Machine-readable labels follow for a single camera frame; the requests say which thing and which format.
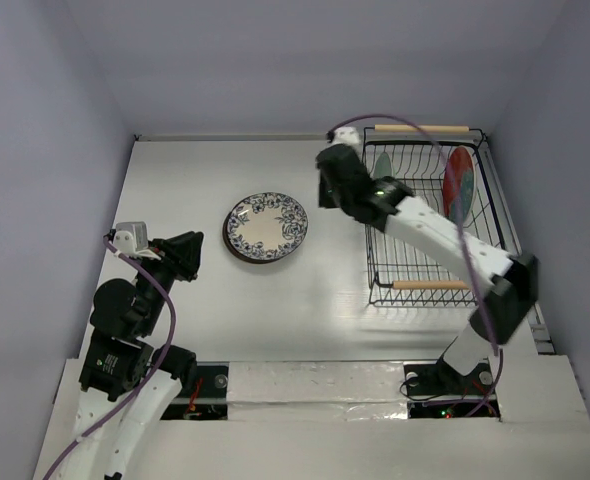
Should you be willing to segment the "light green flower plate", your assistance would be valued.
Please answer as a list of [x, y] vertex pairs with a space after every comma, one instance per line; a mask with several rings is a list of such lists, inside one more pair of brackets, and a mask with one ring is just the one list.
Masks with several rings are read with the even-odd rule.
[[373, 178], [381, 179], [392, 176], [392, 161], [387, 152], [382, 152], [373, 167]]

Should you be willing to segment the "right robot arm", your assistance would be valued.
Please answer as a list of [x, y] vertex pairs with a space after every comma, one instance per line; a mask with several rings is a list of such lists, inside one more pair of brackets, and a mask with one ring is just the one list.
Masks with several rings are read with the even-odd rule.
[[477, 308], [467, 325], [416, 383], [458, 394], [478, 363], [509, 343], [538, 300], [538, 259], [482, 242], [434, 211], [390, 176], [372, 178], [354, 147], [333, 144], [316, 157], [319, 204], [339, 208], [426, 254], [462, 280]]

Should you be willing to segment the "red teal plate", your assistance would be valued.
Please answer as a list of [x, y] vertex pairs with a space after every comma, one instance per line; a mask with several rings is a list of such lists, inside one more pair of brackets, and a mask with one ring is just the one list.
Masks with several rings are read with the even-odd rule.
[[449, 156], [442, 184], [442, 200], [445, 216], [453, 223], [466, 221], [473, 206], [476, 193], [476, 173], [469, 150], [456, 147]]

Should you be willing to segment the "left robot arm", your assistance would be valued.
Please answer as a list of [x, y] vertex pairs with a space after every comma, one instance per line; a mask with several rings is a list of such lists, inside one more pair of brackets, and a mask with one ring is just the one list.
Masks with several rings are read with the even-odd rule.
[[196, 356], [172, 343], [170, 291], [197, 278], [203, 240], [195, 231], [150, 239], [143, 222], [104, 235], [106, 249], [137, 274], [108, 280], [94, 294], [71, 440], [45, 478], [129, 478], [171, 401], [194, 388]]

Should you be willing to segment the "white blue floral plate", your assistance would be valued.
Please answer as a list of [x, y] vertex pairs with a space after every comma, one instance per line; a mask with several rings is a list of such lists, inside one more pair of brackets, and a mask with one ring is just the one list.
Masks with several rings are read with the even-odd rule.
[[304, 207], [278, 192], [247, 196], [234, 205], [227, 217], [229, 237], [242, 235], [249, 242], [262, 242], [267, 249], [286, 247], [296, 251], [309, 227]]

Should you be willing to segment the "grey reindeer plate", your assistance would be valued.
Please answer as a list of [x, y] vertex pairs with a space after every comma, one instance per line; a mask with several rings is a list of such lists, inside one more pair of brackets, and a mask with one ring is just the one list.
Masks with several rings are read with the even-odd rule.
[[269, 264], [284, 259], [294, 252], [291, 248], [267, 249], [262, 242], [249, 242], [242, 235], [223, 236], [228, 251], [237, 259], [250, 264]]

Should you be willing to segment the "dark teal plate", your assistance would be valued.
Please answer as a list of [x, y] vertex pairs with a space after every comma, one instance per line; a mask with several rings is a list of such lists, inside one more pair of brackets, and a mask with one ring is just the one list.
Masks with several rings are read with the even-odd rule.
[[248, 264], [254, 264], [254, 265], [270, 264], [270, 263], [274, 263], [279, 260], [282, 260], [295, 252], [295, 250], [294, 250], [291, 252], [287, 252], [281, 256], [278, 255], [276, 258], [263, 259], [263, 260], [247, 257], [247, 256], [243, 255], [242, 253], [238, 252], [231, 244], [231, 242], [228, 238], [228, 235], [227, 235], [227, 231], [226, 231], [227, 219], [228, 219], [228, 217], [224, 220], [224, 222], [222, 224], [222, 230], [221, 230], [221, 237], [222, 237], [223, 244], [231, 255], [233, 255], [235, 258], [239, 259], [242, 262], [245, 262]]

